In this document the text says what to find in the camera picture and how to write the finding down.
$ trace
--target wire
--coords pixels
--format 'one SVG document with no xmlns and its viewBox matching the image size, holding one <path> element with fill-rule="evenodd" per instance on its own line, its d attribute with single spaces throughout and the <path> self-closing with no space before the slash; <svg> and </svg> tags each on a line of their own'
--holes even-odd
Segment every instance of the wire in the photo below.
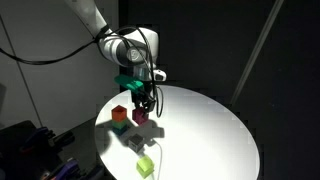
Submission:
<svg viewBox="0 0 320 180">
<path fill-rule="evenodd" d="M 142 36 L 144 42 L 146 43 L 147 45 L 147 57 L 145 58 L 141 51 L 135 46 L 135 44 L 130 41 L 129 39 L 125 38 L 124 36 L 122 35 L 112 35 L 112 34 L 115 34 L 116 32 L 120 32 L 120 31 L 123 31 L 123 30 L 126 30 L 126 29 L 134 29 L 134 30 L 137 30 L 139 31 L 140 35 Z M 145 37 L 145 35 L 143 34 L 143 32 L 140 30 L 139 27 L 135 27 L 135 26 L 125 26 L 125 27 L 122 27 L 122 28 L 119 28 L 115 31 L 111 31 L 110 33 L 108 34 L 104 34 L 103 36 L 99 36 L 99 39 L 102 39 L 102 38 L 106 38 L 106 37 L 117 37 L 119 39 L 124 39 L 125 41 L 125 45 L 128 47 L 128 42 L 131 43 L 131 45 L 137 49 L 137 51 L 139 52 L 139 54 L 141 55 L 141 57 L 143 58 L 148 70 L 149 70 L 149 73 L 151 74 L 151 83 L 152 83 L 152 90 L 153 90 L 153 99 L 156 99 L 156 106 L 157 106 L 157 117 L 159 118 L 162 114 L 162 107 L 163 107 L 163 101 L 162 101 L 162 105 L 161 105 L 161 112 L 159 113 L 159 100 L 158 100 L 158 93 L 157 93 L 157 88 L 156 88 L 156 85 L 155 85 L 155 80 L 154 80 L 154 72 L 153 72 L 153 61 L 152 61 L 152 53 L 151 53 L 151 50 L 150 50 L 150 44 L 149 44 L 149 41 L 147 40 L 147 38 Z M 22 59 L 22 58 L 19 58 L 17 57 L 16 55 L 11 55 L 9 53 L 7 53 L 6 51 L 4 51 L 2 48 L 0 48 L 0 52 L 5 54 L 6 56 L 12 58 L 13 60 L 16 60 L 18 62 L 21 62 L 21 63 L 24 63 L 24 64 L 30 64 L 30 65 L 48 65 L 48 64 L 53 64 L 53 63 L 57 63 L 57 62 L 60 62 L 62 60 L 65 60 L 71 56 L 74 56 L 75 54 L 79 53 L 80 51 L 82 51 L 83 49 L 87 48 L 89 45 L 93 44 L 93 43 L 98 43 L 97 39 L 94 39 L 92 41 L 90 41 L 89 43 L 81 46 L 80 48 L 76 49 L 75 51 L 73 51 L 72 53 L 70 53 L 69 55 L 66 55 L 62 58 L 59 58 L 59 59 L 54 59 L 54 60 L 46 60 L 46 61 L 31 61 L 31 60 L 25 60 L 25 59 Z"/>
<path fill-rule="evenodd" d="M 143 59 L 144 59 L 144 61 L 145 61 L 145 63 L 146 63 L 146 66 L 148 67 L 149 72 L 150 72 L 150 74 L 151 74 L 151 82 L 152 82 L 152 89 L 153 89 L 153 99 L 156 99 L 156 106 L 157 106 L 157 112 L 156 112 L 156 113 L 157 113 L 157 117 L 159 118 L 159 117 L 161 117 L 161 114 L 162 114 L 163 101 L 162 101 L 162 105 L 161 105 L 161 112 L 159 113 L 159 109 L 158 109 L 158 107 L 159 107 L 158 93 L 157 93 L 157 89 L 156 89 L 156 85 L 155 85 L 155 80 L 154 80 L 152 53 L 151 53 L 151 50 L 150 50 L 149 41 L 147 40 L 147 38 L 145 37 L 145 35 L 143 34 L 143 32 L 140 30 L 140 28 L 135 27 L 135 26 L 122 27 L 122 28 L 120 28 L 120 29 L 118 29 L 118 30 L 116 30 L 116 31 L 119 32 L 119 31 L 122 31 L 122 30 L 125 30 L 125 29 L 138 30 L 139 33 L 140 33 L 140 35 L 142 36 L 144 42 L 145 42 L 146 45 L 147 45 L 147 48 L 148 48 L 147 60 L 149 60 L 149 62 L 150 62 L 150 69 L 149 69 L 147 60 L 145 60 L 144 58 L 143 58 Z M 111 34 L 114 34 L 116 31 L 111 32 L 111 33 L 109 33 L 109 34 L 106 34 L 105 37 L 106 37 L 106 36 L 109 36 L 109 35 L 111 35 Z"/>
<path fill-rule="evenodd" d="M 0 48 L 0 52 L 5 54 L 6 56 L 18 61 L 18 62 L 21 62 L 21 63 L 24 63 L 24 64 L 30 64 L 30 65 L 47 65 L 47 64 L 53 64 L 53 63 L 56 63 L 56 62 L 59 62 L 59 61 L 62 61 L 64 59 L 67 59 L 77 53 L 79 53 L 80 51 L 82 51 L 83 49 L 85 49 L 86 47 L 88 47 L 89 45 L 93 44 L 95 41 L 91 41 L 83 46 L 81 46 L 80 48 L 76 49 L 75 51 L 73 51 L 72 53 L 70 53 L 69 55 L 67 56 L 64 56 L 62 58 L 59 58 L 59 59 L 54 59 L 54 60 L 47 60 L 47 61 L 31 61 L 31 60 L 25 60 L 25 59 L 22 59 L 22 58 L 19 58 L 15 55 L 11 55 L 9 53 L 7 53 L 6 51 L 4 51 L 2 48 Z"/>
<path fill-rule="evenodd" d="M 153 139 L 153 141 L 154 141 L 156 144 L 158 144 L 158 146 L 159 146 L 159 148 L 160 148 L 160 163 L 159 163 L 159 172 L 158 172 L 158 179 L 157 179 L 157 180 L 159 180 L 159 179 L 160 179 L 160 172 L 161 172 L 162 154 L 163 154 L 163 152 L 162 152 L 162 147 L 161 147 L 161 145 L 160 145 L 156 140 Z"/>
<path fill-rule="evenodd" d="M 163 92 L 162 92 L 162 89 L 159 87 L 159 86 L 157 86 L 157 89 L 159 89 L 160 90 L 160 92 L 161 92 L 161 110 L 160 110 L 160 113 L 159 113 L 159 116 L 161 116 L 161 114 L 162 114 L 162 110 L 163 110 L 163 101 L 164 101 L 164 97 L 163 97 Z M 158 96 L 158 92 L 157 92 L 157 96 L 156 96 L 156 98 L 157 98 L 157 102 L 159 102 L 159 98 L 158 98 L 159 96 Z M 159 112 L 159 103 L 157 103 L 157 113 Z"/>
</svg>

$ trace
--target purple cube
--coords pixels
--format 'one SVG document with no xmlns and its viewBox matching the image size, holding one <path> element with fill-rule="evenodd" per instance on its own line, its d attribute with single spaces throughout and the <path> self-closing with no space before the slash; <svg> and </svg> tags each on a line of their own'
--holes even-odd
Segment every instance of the purple cube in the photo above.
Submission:
<svg viewBox="0 0 320 180">
<path fill-rule="evenodd" d="M 138 124 L 141 125 L 143 123 L 145 123 L 146 121 L 148 121 L 149 119 L 149 114 L 143 114 L 144 113 L 144 109 L 143 107 L 134 109 L 132 111 L 132 119 Z"/>
</svg>

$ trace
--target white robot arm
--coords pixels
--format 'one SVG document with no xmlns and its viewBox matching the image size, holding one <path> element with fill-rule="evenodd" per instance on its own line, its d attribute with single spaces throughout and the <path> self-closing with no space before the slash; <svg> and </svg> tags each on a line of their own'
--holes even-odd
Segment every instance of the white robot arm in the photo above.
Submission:
<svg viewBox="0 0 320 180">
<path fill-rule="evenodd" d="M 142 95 L 131 92 L 132 102 L 135 107 L 139 108 L 140 104 L 142 104 L 144 112 L 149 113 L 157 103 L 157 115 L 159 117 L 161 113 L 160 115 L 158 114 L 159 101 L 155 99 L 158 96 L 154 81 L 165 81 L 166 73 L 156 69 L 159 46 L 158 34 L 146 28 L 139 28 L 138 30 L 134 28 L 133 32 L 119 36 L 109 28 L 94 0 L 65 0 L 65 2 L 80 18 L 91 35 L 95 38 L 99 37 L 97 43 L 101 54 L 106 59 L 123 67 L 133 67 L 133 76 L 143 82 L 145 91 Z M 148 52 L 151 53 L 151 58 L 149 57 L 148 59 L 149 62 L 146 60 Z"/>
<path fill-rule="evenodd" d="M 100 14 L 94 0 L 65 0 L 65 2 L 80 18 L 92 36 L 96 37 L 100 30 L 107 26 L 107 23 Z M 150 52 L 154 67 L 153 72 L 156 76 L 154 78 L 158 81 L 165 81 L 166 74 L 163 71 L 156 69 L 159 46 L 158 34 L 146 28 L 140 28 L 140 30 L 145 35 L 150 45 Z M 133 42 L 135 46 L 139 48 L 140 53 L 143 56 L 146 56 L 147 46 L 138 30 L 124 35 L 123 37 Z M 99 41 L 99 47 L 102 55 L 106 59 L 123 67 L 134 67 L 134 77 L 140 79 L 141 81 L 151 81 L 149 69 L 144 62 L 144 59 L 141 57 L 141 54 L 133 46 L 128 49 L 125 46 L 123 39 L 107 37 Z"/>
</svg>

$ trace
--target black background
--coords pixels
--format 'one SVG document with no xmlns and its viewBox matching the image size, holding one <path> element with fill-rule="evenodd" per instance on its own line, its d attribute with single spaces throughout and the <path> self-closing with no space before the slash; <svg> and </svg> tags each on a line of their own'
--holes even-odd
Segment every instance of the black background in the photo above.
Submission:
<svg viewBox="0 0 320 180">
<path fill-rule="evenodd" d="M 120 26 L 159 33 L 165 84 L 227 105 L 274 1 L 119 3 Z M 229 107 L 256 140 L 259 179 L 319 176 L 319 10 L 319 1 L 284 2 L 238 101 Z"/>
</svg>

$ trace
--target white tabletop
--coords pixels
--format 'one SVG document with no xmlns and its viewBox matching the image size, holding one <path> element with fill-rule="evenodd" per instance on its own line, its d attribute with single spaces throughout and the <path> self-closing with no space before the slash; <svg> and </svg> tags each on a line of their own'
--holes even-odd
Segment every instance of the white tabletop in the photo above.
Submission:
<svg viewBox="0 0 320 180">
<path fill-rule="evenodd" d="M 157 118 L 154 110 L 143 126 L 131 119 L 134 104 L 130 91 L 111 99 L 99 113 L 95 129 L 97 150 L 117 180 L 143 179 L 136 170 L 139 156 L 143 154 L 155 164 L 153 174 L 146 178 L 150 180 L 158 178 L 159 170 L 162 180 L 257 179 L 260 159 L 256 143 L 232 112 L 197 92 L 160 87 L 164 93 L 162 116 Z M 110 123 L 111 110 L 118 105 L 127 108 L 132 123 L 120 138 L 112 132 Z M 147 139 L 154 137 L 157 143 L 144 145 L 137 154 L 123 145 L 125 139 L 135 133 Z"/>
</svg>

